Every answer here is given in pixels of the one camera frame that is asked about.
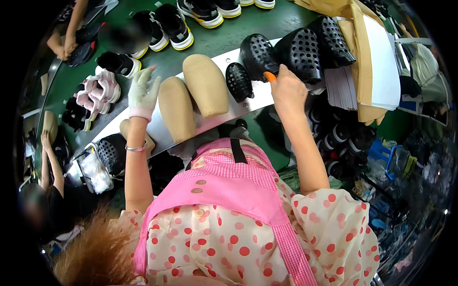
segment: silver bangle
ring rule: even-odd
[[[147,144],[148,144],[148,141],[146,141],[145,139],[145,144],[141,145],[140,147],[130,148],[130,147],[127,147],[127,144],[126,144],[125,149],[130,152],[143,152],[146,150]]]

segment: sneaker pair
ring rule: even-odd
[[[76,103],[76,98],[71,97],[64,100],[66,111],[59,114],[59,118],[73,128],[73,132],[79,130],[89,131],[91,121],[89,120],[90,112]]]

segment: woman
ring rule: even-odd
[[[129,91],[126,210],[110,227],[96,215],[97,227],[56,265],[64,285],[369,284],[379,264],[369,205],[329,189],[303,110],[307,89],[285,65],[272,96],[296,153],[300,194],[252,141],[222,138],[200,146],[154,203],[143,150],[158,93],[159,79],[146,90],[152,70]]]

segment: glove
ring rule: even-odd
[[[149,91],[147,91],[147,82],[156,66],[141,70],[135,74],[129,89],[129,118],[133,116],[143,117],[151,122],[156,101],[158,99],[159,86],[161,77],[154,79]]]

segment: pink gingham apron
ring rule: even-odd
[[[149,222],[163,210],[180,205],[219,205],[227,210],[238,211],[272,227],[281,257],[295,285],[315,286],[316,281],[288,216],[282,206],[274,176],[278,177],[267,155],[259,147],[240,140],[239,148],[259,158],[246,156],[247,163],[235,163],[234,156],[218,156],[218,162],[191,169],[176,175],[148,207],[140,232],[140,240],[134,253],[133,265],[136,273],[145,275],[147,270],[146,241]],[[232,149],[231,139],[222,138],[204,144],[197,149],[197,157],[218,152],[215,149]]]

